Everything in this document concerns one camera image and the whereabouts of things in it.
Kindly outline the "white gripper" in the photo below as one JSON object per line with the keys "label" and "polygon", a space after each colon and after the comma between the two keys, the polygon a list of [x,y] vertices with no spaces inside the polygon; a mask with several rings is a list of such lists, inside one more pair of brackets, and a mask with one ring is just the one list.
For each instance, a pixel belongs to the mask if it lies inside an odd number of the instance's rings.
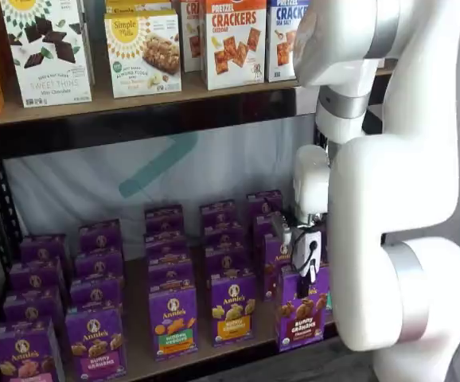
{"label": "white gripper", "polygon": [[300,274],[298,298],[306,298],[321,265],[322,232],[315,227],[294,228],[291,250],[293,267]]}

